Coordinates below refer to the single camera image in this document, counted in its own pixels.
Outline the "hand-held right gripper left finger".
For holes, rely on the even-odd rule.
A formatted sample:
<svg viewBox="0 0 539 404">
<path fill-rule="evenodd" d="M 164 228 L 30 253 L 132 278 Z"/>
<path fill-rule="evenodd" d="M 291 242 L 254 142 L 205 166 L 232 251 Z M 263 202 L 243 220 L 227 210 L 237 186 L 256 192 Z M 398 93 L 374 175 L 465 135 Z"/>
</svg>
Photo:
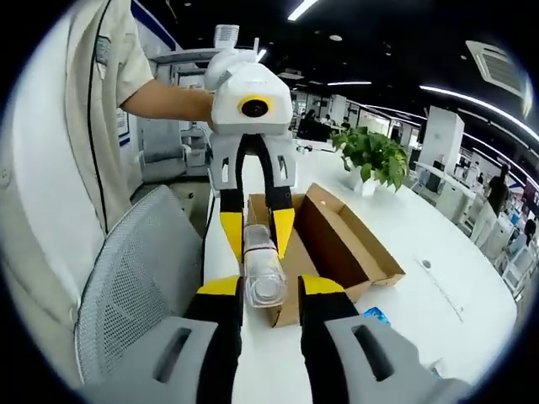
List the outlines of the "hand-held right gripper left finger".
<svg viewBox="0 0 539 404">
<path fill-rule="evenodd" d="M 86 403 L 230 403 L 242 351 L 243 278 L 201 286 L 182 316 L 138 338 L 108 379 L 83 388 Z"/>
</svg>

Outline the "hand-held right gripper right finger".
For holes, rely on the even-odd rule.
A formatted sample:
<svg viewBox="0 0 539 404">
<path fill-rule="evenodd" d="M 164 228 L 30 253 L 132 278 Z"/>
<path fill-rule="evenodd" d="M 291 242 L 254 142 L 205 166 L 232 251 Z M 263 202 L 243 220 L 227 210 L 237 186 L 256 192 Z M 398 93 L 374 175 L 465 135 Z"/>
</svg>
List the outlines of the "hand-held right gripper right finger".
<svg viewBox="0 0 539 404">
<path fill-rule="evenodd" d="M 301 351 L 315 403 L 458 403 L 468 383 L 444 379 L 391 325 L 361 315 L 331 279 L 298 279 Z"/>
</svg>

